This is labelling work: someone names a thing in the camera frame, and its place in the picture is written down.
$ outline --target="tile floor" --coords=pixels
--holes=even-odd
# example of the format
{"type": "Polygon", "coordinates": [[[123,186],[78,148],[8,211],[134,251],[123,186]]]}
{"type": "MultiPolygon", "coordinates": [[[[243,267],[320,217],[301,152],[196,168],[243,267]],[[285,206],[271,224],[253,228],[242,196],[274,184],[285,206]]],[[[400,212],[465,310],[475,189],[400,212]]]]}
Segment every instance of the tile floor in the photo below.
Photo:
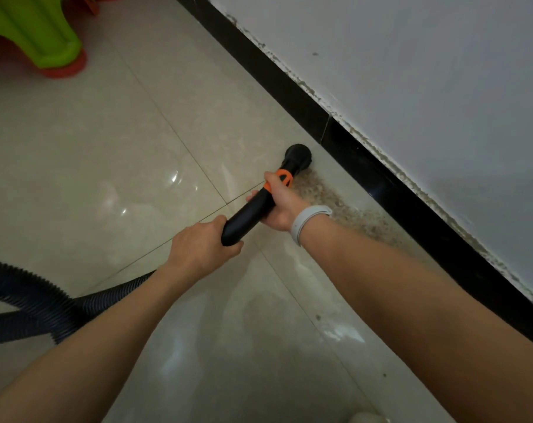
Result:
{"type": "MultiPolygon", "coordinates": [[[[230,215],[293,143],[296,180],[351,227],[441,270],[176,0],[120,0],[73,23],[89,55],[47,80],[0,63],[0,261],[73,296],[162,263],[171,237],[230,215]]],[[[0,311],[6,306],[0,305],[0,311]]],[[[0,346],[0,388],[51,347],[0,346]]],[[[242,255],[167,313],[108,422],[452,422],[288,235],[242,255]]]]}

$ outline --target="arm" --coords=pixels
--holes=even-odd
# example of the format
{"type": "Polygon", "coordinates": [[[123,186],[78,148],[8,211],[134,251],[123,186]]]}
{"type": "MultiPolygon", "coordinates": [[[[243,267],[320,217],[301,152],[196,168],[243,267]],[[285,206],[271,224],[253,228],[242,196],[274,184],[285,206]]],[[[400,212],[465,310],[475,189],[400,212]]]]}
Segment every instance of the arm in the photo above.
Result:
{"type": "MultiPolygon", "coordinates": [[[[265,174],[289,231],[308,203],[265,174]]],[[[459,422],[533,422],[533,343],[465,291],[395,249],[326,215],[300,243],[336,289],[459,422]]]]}
{"type": "Polygon", "coordinates": [[[185,228],[145,283],[34,361],[0,392],[0,421],[101,421],[172,304],[241,251],[221,245],[225,221],[185,228]]]}

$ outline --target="black corrugated hose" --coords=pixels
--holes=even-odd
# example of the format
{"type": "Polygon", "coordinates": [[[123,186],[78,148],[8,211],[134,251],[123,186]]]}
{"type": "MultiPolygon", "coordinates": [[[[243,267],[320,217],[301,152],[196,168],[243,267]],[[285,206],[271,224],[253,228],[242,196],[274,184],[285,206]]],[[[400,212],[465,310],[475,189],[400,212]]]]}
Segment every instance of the black corrugated hose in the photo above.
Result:
{"type": "Polygon", "coordinates": [[[59,344],[136,289],[152,273],[72,299],[48,280],[0,263],[0,301],[20,309],[0,313],[0,343],[50,333],[59,344]]]}

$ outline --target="vacuum hose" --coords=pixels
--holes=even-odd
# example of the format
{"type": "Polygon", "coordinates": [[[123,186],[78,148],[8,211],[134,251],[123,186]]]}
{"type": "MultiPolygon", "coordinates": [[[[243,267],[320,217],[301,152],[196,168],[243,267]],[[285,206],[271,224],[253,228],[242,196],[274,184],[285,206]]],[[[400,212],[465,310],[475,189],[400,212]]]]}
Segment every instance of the vacuum hose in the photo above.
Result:
{"type": "MultiPolygon", "coordinates": [[[[312,162],[302,144],[286,150],[277,175],[289,187],[294,176],[312,162]]],[[[275,206],[270,185],[265,186],[230,218],[221,234],[224,246],[234,245],[275,206]]],[[[0,301],[19,311],[0,313],[0,343],[51,334],[56,344],[114,305],[145,282],[153,272],[124,284],[72,299],[48,280],[20,268],[0,263],[0,301]]]]}

